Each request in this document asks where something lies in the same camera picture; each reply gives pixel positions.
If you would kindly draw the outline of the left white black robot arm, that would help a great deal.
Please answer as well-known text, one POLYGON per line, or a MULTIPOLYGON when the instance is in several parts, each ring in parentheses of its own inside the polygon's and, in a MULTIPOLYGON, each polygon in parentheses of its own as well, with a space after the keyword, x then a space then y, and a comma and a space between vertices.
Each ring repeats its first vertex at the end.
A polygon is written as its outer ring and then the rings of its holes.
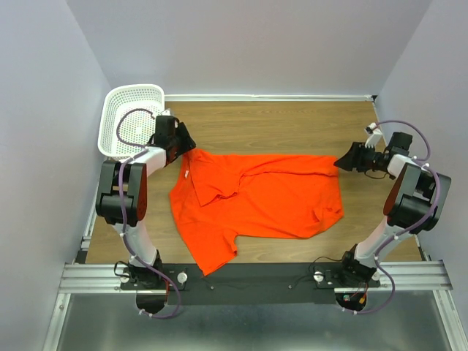
POLYGON ((155 116, 150 110, 136 108, 124 114, 116 127, 119 142, 138 148, 138 152, 120 161, 102 164, 97 189, 96 213, 114 227, 129 253, 129 280, 147 289, 159 284, 175 287, 163 273, 158 249, 149 239, 144 218, 147 211, 148 175, 174 162, 196 147, 185 124, 171 115, 155 116), (154 120, 154 132, 146 143, 121 136, 121 127, 134 113, 147 113, 154 120))

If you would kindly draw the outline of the orange t-shirt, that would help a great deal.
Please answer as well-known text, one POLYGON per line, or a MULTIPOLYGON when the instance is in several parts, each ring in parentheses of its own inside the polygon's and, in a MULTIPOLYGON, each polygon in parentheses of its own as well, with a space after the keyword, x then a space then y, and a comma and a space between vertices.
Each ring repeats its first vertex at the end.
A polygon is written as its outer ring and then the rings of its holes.
POLYGON ((334 156, 182 156, 170 191, 177 230, 204 275, 238 254, 236 238, 309 239, 334 226, 344 209, 334 156))

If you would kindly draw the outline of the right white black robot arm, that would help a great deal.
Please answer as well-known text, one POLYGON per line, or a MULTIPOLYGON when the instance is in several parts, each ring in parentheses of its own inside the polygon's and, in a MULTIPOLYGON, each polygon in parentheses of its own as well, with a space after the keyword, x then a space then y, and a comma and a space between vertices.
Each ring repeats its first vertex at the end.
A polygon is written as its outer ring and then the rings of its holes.
POLYGON ((451 177, 430 171, 429 164, 410 156, 412 136, 394 132, 383 152, 376 150, 382 132, 366 127, 367 140, 354 142, 334 165, 345 171, 384 172, 395 183, 383 206, 383 219, 364 241, 346 251, 336 277, 344 286, 370 282, 377 264, 402 241, 438 223, 451 185, 451 177))

